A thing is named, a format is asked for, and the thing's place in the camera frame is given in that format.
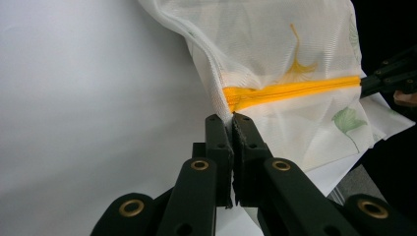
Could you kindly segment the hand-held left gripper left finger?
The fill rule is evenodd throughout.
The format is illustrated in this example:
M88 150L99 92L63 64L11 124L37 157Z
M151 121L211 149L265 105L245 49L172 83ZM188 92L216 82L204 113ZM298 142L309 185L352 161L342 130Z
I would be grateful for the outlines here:
M216 114L206 118L205 141L203 143L193 143L192 157L207 158L216 164L216 205L232 208L233 150L228 140L226 128Z

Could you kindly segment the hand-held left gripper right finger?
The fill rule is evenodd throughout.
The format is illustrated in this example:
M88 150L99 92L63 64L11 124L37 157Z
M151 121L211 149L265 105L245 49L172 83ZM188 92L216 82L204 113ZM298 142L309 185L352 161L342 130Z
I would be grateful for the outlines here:
M241 207L257 207L262 198L259 171L271 153L250 117L240 113L233 115L232 147L235 201Z

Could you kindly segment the leaf print mesh laundry bag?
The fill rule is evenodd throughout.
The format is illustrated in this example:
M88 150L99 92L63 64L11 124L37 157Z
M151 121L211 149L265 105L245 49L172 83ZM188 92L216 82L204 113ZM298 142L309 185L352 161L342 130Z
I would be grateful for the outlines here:
M225 124L250 117L276 157L328 194L366 150L413 126L361 97L351 0L139 0L183 35Z

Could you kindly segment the white table board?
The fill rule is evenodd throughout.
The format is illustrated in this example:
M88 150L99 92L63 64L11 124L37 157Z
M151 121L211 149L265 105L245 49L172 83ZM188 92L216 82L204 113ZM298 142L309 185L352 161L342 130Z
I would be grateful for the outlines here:
M139 0L0 0L0 236L90 236L115 199L175 183L211 113Z

